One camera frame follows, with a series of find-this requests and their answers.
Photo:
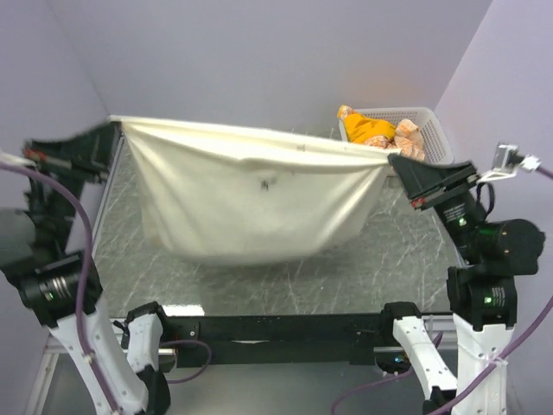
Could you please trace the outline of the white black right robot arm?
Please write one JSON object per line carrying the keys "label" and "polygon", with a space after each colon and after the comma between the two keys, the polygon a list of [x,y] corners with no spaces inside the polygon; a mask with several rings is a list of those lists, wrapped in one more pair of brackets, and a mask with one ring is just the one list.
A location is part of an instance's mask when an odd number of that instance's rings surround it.
{"label": "white black right robot arm", "polygon": [[424,394],[425,414],[505,414],[507,356],[547,316],[514,339],[518,319],[515,279],[533,276],[545,234],[524,219],[489,221],[495,207],[491,179],[470,162],[436,165],[399,154],[388,161],[414,209],[435,211],[461,256],[447,271],[447,296],[457,339],[451,373],[413,303],[388,303],[379,334],[400,345]]}

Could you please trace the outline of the cream satin pillowcase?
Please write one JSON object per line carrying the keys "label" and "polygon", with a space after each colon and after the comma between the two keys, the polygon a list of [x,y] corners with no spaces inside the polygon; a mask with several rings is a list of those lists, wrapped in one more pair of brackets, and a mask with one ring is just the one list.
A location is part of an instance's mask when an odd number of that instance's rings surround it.
{"label": "cream satin pillowcase", "polygon": [[291,132],[117,116],[152,245],[206,265],[301,259],[355,238],[388,152]]}

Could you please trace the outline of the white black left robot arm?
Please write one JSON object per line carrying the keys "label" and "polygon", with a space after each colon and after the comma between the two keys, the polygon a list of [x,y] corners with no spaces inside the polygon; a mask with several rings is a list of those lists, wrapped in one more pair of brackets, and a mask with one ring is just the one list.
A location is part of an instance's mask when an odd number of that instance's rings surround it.
{"label": "white black left robot arm", "polygon": [[70,355],[97,413],[163,414],[171,398],[159,348],[173,327],[156,302],[110,319],[80,201],[86,184],[108,180],[121,136],[119,123],[107,121],[1,155],[2,170],[29,180],[27,206],[1,213],[1,271]]}

